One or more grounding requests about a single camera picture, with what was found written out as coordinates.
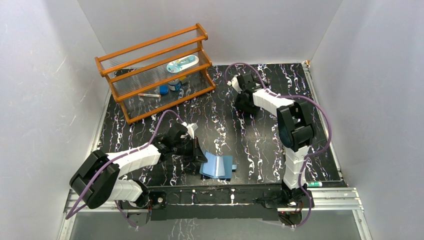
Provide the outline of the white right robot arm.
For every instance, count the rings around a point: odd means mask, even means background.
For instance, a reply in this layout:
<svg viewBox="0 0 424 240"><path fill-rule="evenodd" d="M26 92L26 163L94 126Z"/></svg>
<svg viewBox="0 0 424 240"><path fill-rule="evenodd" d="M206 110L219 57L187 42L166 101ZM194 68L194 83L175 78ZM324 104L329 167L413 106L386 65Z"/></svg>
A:
<svg viewBox="0 0 424 240"><path fill-rule="evenodd" d="M285 155L281 192L277 196L259 198L258 201L295 207L306 195L306 155L316 136L307 104L272 92L257 83L251 73L237 75L227 81L227 85L237 92L234 101L237 110L255 114L263 109L277 118L278 136Z"/></svg>

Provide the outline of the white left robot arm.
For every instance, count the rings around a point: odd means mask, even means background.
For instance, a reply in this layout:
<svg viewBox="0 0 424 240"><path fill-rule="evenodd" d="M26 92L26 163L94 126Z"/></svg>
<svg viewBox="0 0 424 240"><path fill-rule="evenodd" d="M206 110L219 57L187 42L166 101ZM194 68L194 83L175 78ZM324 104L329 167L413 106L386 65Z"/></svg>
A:
<svg viewBox="0 0 424 240"><path fill-rule="evenodd" d="M206 163L208 160L195 136L197 128L195 123L177 122L167 133L140 147L112 153L95 150L71 177L69 185L89 209L107 201L126 201L144 208L151 202L150 190L139 181L122 177L173 156L181 156L190 163Z"/></svg>

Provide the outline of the blue card holder wallet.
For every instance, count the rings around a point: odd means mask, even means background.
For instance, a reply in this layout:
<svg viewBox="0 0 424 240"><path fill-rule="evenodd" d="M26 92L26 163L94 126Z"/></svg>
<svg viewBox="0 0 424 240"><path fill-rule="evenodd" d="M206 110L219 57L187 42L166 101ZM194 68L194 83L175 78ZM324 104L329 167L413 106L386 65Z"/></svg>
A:
<svg viewBox="0 0 424 240"><path fill-rule="evenodd" d="M238 165L233 156L217 156L210 152L205 153L207 162L201 163L199 173L211 179L230 180Z"/></svg>

